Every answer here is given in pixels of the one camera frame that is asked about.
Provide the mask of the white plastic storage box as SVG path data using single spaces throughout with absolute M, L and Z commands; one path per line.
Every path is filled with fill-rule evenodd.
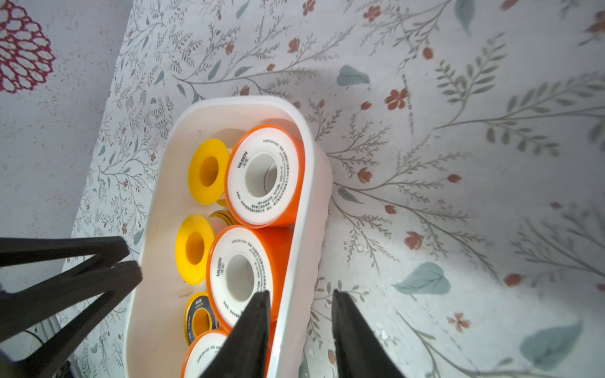
M 306 158 L 285 277 L 285 301 L 278 313 L 268 368 L 271 377 L 298 376 L 326 234 L 332 167 L 302 113 L 290 102 L 266 95 L 197 102 L 181 114 L 169 134 L 141 239 L 143 280 L 129 303 L 124 342 L 127 376 L 180 375 L 187 351 L 184 306 L 195 288 L 177 272 L 176 236 L 186 217 L 208 215 L 212 210 L 192 198 L 187 185 L 189 166 L 205 140 L 235 143 L 260 124 L 278 125 L 300 139 Z

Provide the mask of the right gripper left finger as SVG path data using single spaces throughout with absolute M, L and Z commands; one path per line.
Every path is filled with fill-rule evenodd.
M 269 292 L 253 294 L 220 351 L 199 377 L 265 377 L 270 315 Z

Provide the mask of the orange tape roll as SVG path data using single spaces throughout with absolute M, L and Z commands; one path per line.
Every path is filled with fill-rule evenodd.
M 249 228 L 296 222 L 305 173 L 303 143 L 282 127 L 260 125 L 233 149 L 225 198 L 236 220 Z
M 291 228 L 235 225 L 221 231 L 206 266 L 206 286 L 222 328 L 235 327 L 257 292 L 269 292 L 269 321 L 277 320 L 292 239 Z
M 197 337 L 187 350 L 181 369 L 181 377 L 201 377 L 227 338 L 228 333 L 222 330 L 208 331 Z

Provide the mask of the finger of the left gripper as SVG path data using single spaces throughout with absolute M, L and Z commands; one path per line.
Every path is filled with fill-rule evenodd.
M 101 262 L 113 264 L 129 255 L 129 247 L 120 236 L 80 239 L 1 238 L 1 267 L 93 255 L 99 255 Z
M 2 377 L 52 377 L 87 335 L 142 281 L 134 261 L 48 280 L 1 295 L 1 341 L 91 297 L 95 301 L 30 356 L 13 361 L 1 354 Z

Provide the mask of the black yellow tape roll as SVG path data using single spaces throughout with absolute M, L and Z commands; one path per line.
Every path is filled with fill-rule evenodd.
M 187 344 L 191 345 L 203 333 L 219 328 L 220 324 L 211 308 L 208 293 L 193 294 L 184 311 L 184 335 Z
M 226 226 L 239 225 L 239 222 L 236 218 L 227 210 L 217 210 L 214 211 L 211 215 L 211 218 L 216 218 L 222 220 Z

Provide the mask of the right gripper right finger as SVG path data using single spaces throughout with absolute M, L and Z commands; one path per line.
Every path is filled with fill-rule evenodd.
M 334 291 L 332 335 L 340 377 L 397 377 L 403 373 L 373 334 L 351 296 Z

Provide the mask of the yellow tape roll top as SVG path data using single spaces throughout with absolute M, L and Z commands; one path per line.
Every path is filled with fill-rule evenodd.
M 226 207 L 225 178 L 231 150 L 218 139 L 206 140 L 192 158 L 187 183 L 192 197 L 202 205 Z

